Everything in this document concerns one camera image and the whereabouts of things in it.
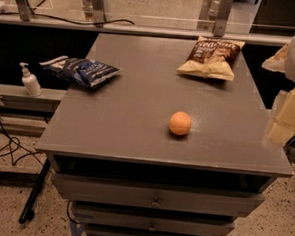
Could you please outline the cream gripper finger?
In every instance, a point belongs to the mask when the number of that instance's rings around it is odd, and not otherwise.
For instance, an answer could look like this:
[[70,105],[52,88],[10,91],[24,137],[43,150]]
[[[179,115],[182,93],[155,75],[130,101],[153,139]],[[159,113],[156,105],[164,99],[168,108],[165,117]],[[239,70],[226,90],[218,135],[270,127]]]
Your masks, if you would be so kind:
[[272,72],[285,73],[285,61],[288,53],[289,44],[284,44],[277,53],[275,53],[270,58],[267,58],[263,63],[262,67],[264,69],[270,70]]
[[266,139],[275,144],[286,144],[295,135],[295,88],[280,90],[275,98],[266,130]]

